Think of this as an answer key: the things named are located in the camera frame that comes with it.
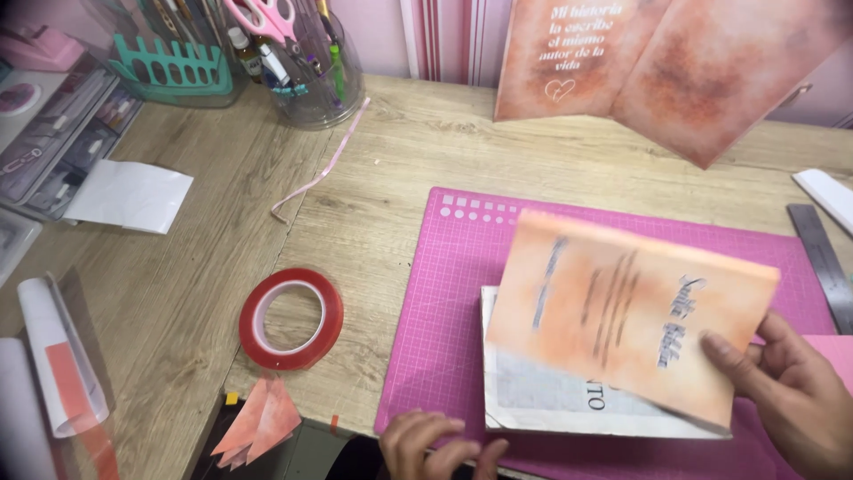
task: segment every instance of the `red double-sided tape roll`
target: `red double-sided tape roll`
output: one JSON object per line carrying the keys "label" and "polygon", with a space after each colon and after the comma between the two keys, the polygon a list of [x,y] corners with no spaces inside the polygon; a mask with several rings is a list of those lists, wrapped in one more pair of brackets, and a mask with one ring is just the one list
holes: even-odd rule
{"label": "red double-sided tape roll", "polygon": [[[264,334],[264,316],[277,296],[296,286],[310,289],[320,299],[320,326],[304,345],[292,350],[276,350]],[[308,368],[332,348],[343,324],[344,304],[332,284],[313,270],[288,268],[273,273],[249,294],[240,312],[240,343],[249,358],[262,367],[273,370]]]}

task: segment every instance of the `book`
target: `book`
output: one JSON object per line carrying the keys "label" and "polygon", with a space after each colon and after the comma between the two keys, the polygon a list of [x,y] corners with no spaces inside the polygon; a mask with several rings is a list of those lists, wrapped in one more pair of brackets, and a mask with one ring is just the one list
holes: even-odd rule
{"label": "book", "polygon": [[850,36],[835,0],[513,0],[494,120],[612,118],[707,168]]}
{"label": "book", "polygon": [[730,428],[734,387],[703,331],[746,350],[779,270],[523,210],[486,345]]}
{"label": "book", "polygon": [[487,430],[726,439],[725,429],[693,421],[606,383],[576,377],[485,343],[496,286],[480,289]]}

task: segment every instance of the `pink scissors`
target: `pink scissors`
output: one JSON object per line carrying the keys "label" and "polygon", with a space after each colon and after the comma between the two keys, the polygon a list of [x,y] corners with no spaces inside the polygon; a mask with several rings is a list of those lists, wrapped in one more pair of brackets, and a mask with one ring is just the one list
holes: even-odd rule
{"label": "pink scissors", "polygon": [[252,12],[249,17],[246,17],[237,8],[234,1],[225,0],[225,4],[228,5],[228,10],[231,10],[234,18],[249,32],[272,38],[279,44],[286,46],[288,45],[288,38],[296,43],[296,36],[293,35],[293,19],[296,17],[296,9],[293,8],[291,0],[284,0],[287,4],[287,18],[282,18],[278,12],[278,0],[238,0]]}

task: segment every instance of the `orange watercolor paper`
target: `orange watercolor paper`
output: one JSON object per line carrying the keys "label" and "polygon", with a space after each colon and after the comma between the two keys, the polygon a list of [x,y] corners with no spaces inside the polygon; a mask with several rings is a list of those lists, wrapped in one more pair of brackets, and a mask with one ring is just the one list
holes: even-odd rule
{"label": "orange watercolor paper", "polygon": [[779,271],[528,210],[486,341],[728,429],[734,388],[699,347],[746,350]]}
{"label": "orange watercolor paper", "polygon": [[851,36],[838,0],[513,0],[494,120],[612,118],[707,168]]}

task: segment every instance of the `white paper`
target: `white paper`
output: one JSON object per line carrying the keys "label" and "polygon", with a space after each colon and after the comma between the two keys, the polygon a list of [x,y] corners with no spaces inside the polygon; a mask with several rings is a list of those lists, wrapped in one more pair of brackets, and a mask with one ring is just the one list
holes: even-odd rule
{"label": "white paper", "polygon": [[167,233],[193,178],[135,161],[98,161],[62,218]]}
{"label": "white paper", "polygon": [[793,177],[815,202],[820,203],[835,221],[853,235],[853,190],[815,168],[794,173]]}
{"label": "white paper", "polygon": [[32,358],[36,364],[38,382],[42,387],[42,397],[48,411],[50,431],[53,436],[64,438],[79,433],[68,423],[56,379],[44,350],[57,343],[70,343],[77,364],[77,372],[86,388],[92,412],[95,413],[98,422],[103,422],[109,415],[107,400],[56,282],[52,277],[25,280],[18,285],[18,297],[20,308],[24,312],[26,334],[30,338]]}
{"label": "white paper", "polygon": [[502,352],[485,342],[497,287],[480,289],[487,430],[664,438],[730,438],[605,384]]}
{"label": "white paper", "polygon": [[24,343],[0,338],[0,462],[9,480],[57,480]]}

